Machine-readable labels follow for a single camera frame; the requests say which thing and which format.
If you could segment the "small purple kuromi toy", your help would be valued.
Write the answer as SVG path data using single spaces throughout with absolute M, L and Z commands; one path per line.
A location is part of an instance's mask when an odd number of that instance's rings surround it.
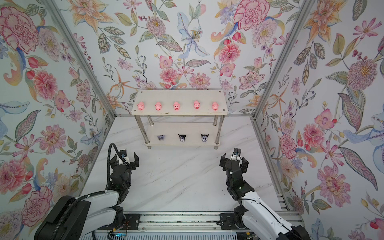
M 159 141 L 163 141 L 165 139 L 165 135 L 158 135 L 157 138 Z

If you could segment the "black kuromi toy figure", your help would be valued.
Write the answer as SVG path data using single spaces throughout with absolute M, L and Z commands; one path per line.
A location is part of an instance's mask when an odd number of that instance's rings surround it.
M 203 143 L 207 142 L 208 138 L 209 138 L 208 134 L 201 134 L 201 140 Z

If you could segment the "purple black kuromi toy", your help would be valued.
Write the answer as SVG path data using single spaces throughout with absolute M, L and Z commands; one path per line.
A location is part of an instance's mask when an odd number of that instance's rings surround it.
M 180 142 L 182 142 L 182 143 L 186 142 L 186 137 L 187 137 L 187 135 L 181 135 L 181 134 L 178 134 L 178 136 L 179 136 L 179 140 L 180 140 Z

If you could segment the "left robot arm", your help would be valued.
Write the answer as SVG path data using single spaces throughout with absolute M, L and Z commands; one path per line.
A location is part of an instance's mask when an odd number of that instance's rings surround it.
M 101 227 L 119 228 L 124 224 L 124 202 L 132 185 L 132 172 L 140 159 L 110 161 L 112 173 L 105 190 L 81 197 L 64 196 L 49 212 L 35 233 L 36 240 L 78 240 Z

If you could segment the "pink pig toy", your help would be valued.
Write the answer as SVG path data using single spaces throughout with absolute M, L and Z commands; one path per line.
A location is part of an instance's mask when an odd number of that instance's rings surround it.
M 145 109 L 145 103 L 144 102 L 139 102 L 137 104 L 137 108 L 139 111 L 143 111 Z
M 200 108 L 201 104 L 199 101 L 194 101 L 194 108 L 198 110 Z
M 219 104 L 217 102 L 212 103 L 212 109 L 213 111 L 217 111 L 219 109 Z
M 155 109 L 156 109 L 156 111 L 160 111 L 161 109 L 162 109 L 162 103 L 161 102 L 157 102 L 157 103 L 155 103 Z
M 179 110 L 180 110 L 180 107 L 181 107 L 180 103 L 178 103 L 178 102 L 174 102 L 174 104 L 173 104 L 173 108 L 174 108 L 175 111 L 179 111 Z

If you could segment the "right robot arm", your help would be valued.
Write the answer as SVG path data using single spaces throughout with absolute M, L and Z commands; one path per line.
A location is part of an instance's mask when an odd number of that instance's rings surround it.
M 310 235 L 303 226 L 294 226 L 283 219 L 244 180 L 248 166 L 240 149 L 234 149 L 230 158 L 221 156 L 220 167 L 226 172 L 227 191 L 239 203 L 231 215 L 221 220 L 221 226 L 248 229 L 261 240 L 309 240 Z

